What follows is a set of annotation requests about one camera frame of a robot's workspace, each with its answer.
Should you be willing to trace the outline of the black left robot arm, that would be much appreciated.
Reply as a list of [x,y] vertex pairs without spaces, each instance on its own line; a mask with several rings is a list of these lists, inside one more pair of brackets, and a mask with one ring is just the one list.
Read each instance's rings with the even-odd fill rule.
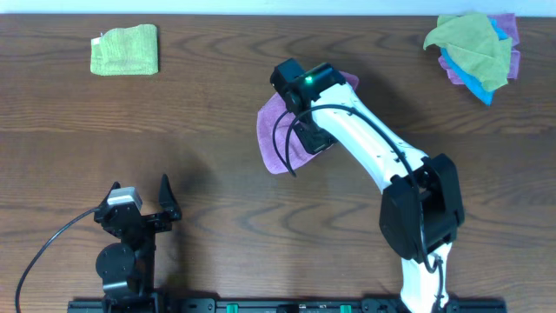
[[104,312],[164,312],[164,295],[154,287],[156,234],[172,230],[182,210],[163,175],[158,193],[162,210],[143,215],[142,199],[134,187],[115,182],[94,213],[94,221],[118,239],[96,259],[103,281]]

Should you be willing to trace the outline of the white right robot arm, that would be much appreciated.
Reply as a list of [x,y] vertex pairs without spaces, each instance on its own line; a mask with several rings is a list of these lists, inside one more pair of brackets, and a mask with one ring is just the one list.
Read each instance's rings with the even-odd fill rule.
[[374,180],[381,233],[401,259],[405,307],[444,311],[446,261],[465,221],[453,161],[429,157],[398,137],[330,63],[304,70],[290,58],[275,66],[269,82],[294,117],[287,139],[296,136],[310,155],[340,143]]

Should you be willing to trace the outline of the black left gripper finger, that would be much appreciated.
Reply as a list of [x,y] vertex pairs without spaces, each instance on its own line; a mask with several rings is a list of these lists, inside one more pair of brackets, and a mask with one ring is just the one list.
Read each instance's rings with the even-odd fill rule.
[[109,189],[108,194],[102,200],[102,208],[103,209],[107,209],[108,207],[114,206],[116,204],[116,201],[113,199],[112,192],[114,190],[118,190],[120,188],[121,188],[121,184],[119,182],[114,182],[112,184],[112,186]]
[[169,214],[179,213],[179,204],[175,199],[174,193],[171,189],[169,177],[167,174],[162,175],[161,185],[158,195],[158,203],[165,212]]

